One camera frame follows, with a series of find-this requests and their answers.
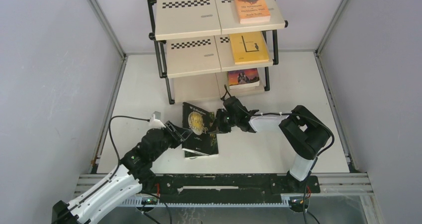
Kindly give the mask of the dark black-green book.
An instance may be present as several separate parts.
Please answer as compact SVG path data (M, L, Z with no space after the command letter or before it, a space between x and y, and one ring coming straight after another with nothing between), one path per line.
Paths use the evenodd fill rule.
M192 131L207 133L208 129L214 121L214 113L208 112L190 103L183 103L183 128L188 128Z

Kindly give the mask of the Jane Eyre blue book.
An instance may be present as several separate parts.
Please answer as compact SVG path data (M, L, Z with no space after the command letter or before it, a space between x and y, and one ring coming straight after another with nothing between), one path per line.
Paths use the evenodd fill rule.
M228 86L231 90L257 87L260 77L257 68L228 71Z

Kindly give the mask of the yellow book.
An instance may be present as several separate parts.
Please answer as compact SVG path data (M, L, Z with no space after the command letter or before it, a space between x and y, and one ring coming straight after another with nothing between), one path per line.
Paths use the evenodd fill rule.
M270 61L266 41L261 31L229 35L232 55L236 65Z

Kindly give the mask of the orange paperback book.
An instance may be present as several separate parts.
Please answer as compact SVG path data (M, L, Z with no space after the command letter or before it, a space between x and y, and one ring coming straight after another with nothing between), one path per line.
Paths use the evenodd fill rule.
M234 0L240 24L269 22L271 18L265 0Z

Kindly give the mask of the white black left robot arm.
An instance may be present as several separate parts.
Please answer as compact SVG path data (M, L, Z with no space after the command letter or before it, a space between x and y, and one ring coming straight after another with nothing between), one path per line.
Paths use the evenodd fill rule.
M158 123L149 129L118 164L98 183L69 202L58 201L52 208L53 224L96 224L127 198L156 185L152 164L169 148L177 148L192 131Z

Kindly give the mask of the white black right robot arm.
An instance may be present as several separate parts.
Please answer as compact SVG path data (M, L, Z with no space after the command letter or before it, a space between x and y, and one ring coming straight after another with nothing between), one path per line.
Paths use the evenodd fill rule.
M333 132L310 110L297 105L290 112L260 112L248 110L235 96L223 101L218 109L209 133L230 133L232 127L243 132L281 132L296 153L288 175L288 187L293 192L301 192L308 184L318 157L333 146Z

